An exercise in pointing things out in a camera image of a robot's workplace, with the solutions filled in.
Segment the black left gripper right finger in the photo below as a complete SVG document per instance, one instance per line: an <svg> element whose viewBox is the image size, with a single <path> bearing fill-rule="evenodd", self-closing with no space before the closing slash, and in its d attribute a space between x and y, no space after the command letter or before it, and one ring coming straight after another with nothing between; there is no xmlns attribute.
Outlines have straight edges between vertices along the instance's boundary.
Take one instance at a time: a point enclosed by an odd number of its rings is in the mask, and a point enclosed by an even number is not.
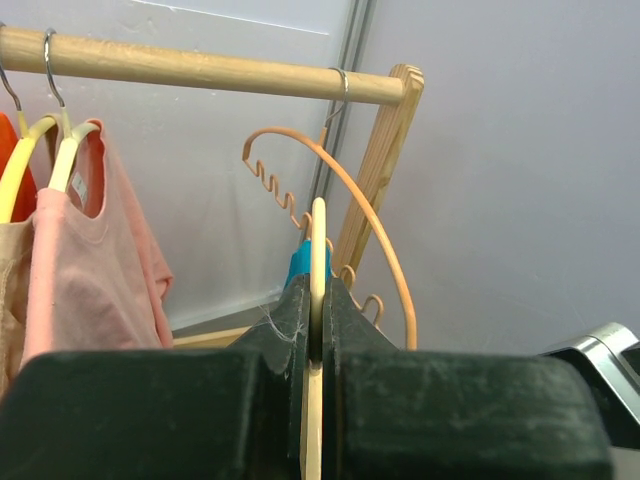
<svg viewBox="0 0 640 480"><path fill-rule="evenodd" d="M324 305L326 479L610 479L609 440L568 363L396 348L344 283Z"/></svg>

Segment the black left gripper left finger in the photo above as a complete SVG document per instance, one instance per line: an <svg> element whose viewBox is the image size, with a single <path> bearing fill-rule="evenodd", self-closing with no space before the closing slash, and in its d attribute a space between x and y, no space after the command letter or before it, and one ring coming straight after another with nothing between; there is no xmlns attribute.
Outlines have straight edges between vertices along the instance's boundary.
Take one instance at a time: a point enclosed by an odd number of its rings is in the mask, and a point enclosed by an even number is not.
<svg viewBox="0 0 640 480"><path fill-rule="evenodd" d="M48 353L1 403L5 479L297 479L309 279L222 349Z"/></svg>

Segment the cream wooden hanger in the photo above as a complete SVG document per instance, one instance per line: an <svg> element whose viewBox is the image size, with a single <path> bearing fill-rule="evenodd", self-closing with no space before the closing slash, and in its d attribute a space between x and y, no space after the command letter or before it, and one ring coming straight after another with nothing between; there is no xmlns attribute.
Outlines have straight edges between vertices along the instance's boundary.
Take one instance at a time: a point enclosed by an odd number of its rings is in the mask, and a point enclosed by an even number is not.
<svg viewBox="0 0 640 480"><path fill-rule="evenodd" d="M323 305L326 288L326 204L321 197L312 204L310 239L309 360L305 369L301 423L301 478L322 478L323 449Z"/></svg>

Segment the teal blue t shirt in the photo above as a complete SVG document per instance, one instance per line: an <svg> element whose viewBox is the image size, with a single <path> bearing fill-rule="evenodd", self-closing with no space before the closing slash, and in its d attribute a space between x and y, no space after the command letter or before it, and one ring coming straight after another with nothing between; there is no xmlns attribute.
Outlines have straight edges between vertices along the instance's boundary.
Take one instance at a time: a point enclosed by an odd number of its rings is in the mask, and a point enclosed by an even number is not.
<svg viewBox="0 0 640 480"><path fill-rule="evenodd" d="M285 280L284 288L287 288L296 276L309 274L311 272L311 251L311 241L304 240L293 253L290 259L288 275ZM325 269L326 280L329 280L332 275L332 271L331 249L328 244L326 244Z"/></svg>

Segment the orange wavy metal hanger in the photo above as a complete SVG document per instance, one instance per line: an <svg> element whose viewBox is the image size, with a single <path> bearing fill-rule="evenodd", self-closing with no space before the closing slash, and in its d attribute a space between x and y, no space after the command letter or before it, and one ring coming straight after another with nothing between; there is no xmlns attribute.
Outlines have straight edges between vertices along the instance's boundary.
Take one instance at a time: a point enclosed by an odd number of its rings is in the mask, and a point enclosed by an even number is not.
<svg viewBox="0 0 640 480"><path fill-rule="evenodd" d="M241 159L251 173L260 179L265 189L274 195L279 206L289 212L294 225L302 230L311 228L311 215L304 213L301 219L297 219L293 194L281 194L278 178L266 174L264 163L260 160L250 161L254 142L264 135L287 137L313 152L332 171L334 177L340 180L351 194L337 246L332 251L332 274L345 281L348 288L352 288L356 283L356 272L369 237L374 235L386 258L403 308L406 348L415 350L418 346L418 327L414 303L401 263L378 211L419 105L424 90L424 75L415 66L398 64L392 68L389 78L398 81L402 91L397 101L389 105L380 105L356 178L352 178L345 168L338 164L322 146L321 141L314 141L307 135L287 127L273 126L254 131L243 145Z"/></svg>

